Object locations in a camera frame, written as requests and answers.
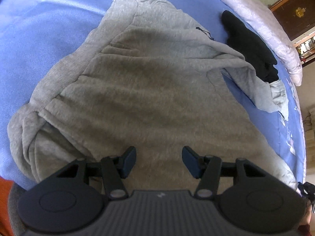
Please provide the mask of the grey sweatpants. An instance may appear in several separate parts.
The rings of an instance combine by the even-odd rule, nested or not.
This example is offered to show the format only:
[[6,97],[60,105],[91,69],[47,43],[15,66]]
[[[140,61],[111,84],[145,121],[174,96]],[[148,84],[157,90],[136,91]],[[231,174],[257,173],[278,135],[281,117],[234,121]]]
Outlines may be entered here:
[[262,111],[287,111],[284,84],[256,76],[244,56],[211,40],[166,0],[114,0],[100,25],[56,63],[7,131],[18,168],[42,182],[75,159],[129,146],[128,190],[194,190],[182,148],[245,158],[294,188],[288,165],[253,125],[224,76]]

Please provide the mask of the blue patterned bed sheet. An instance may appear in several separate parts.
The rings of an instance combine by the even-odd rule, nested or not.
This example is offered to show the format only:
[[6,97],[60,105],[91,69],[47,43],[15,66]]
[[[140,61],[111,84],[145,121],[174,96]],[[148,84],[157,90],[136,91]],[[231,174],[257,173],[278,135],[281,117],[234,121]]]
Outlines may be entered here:
[[[35,185],[14,162],[7,125],[37,83],[73,53],[96,28],[113,0],[1,0],[1,177],[24,189]],[[208,29],[217,41],[227,34],[221,0],[168,0]]]

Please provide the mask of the dark brown wooden door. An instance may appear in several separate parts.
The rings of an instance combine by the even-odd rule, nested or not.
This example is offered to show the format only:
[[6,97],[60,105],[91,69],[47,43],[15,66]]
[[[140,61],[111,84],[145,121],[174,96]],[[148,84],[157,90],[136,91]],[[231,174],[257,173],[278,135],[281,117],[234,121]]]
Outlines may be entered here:
[[269,7],[290,40],[314,27],[314,0],[279,0]]

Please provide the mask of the black folded garment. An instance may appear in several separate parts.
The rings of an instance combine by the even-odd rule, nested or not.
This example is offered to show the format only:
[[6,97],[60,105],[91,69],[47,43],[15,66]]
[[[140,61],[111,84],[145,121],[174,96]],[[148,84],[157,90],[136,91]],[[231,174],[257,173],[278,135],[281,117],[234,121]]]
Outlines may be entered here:
[[245,60],[256,70],[256,76],[264,82],[279,80],[274,67],[277,60],[264,41],[230,11],[225,10],[221,21],[228,32],[227,45],[244,55]]

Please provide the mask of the pale pink quilt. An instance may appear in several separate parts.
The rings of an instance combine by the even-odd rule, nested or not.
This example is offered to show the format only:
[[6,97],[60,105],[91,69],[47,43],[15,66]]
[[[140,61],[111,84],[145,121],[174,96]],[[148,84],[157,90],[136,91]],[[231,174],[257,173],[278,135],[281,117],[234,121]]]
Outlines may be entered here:
[[259,0],[221,0],[248,23],[286,67],[292,82],[302,85],[303,70],[297,50],[273,13]]

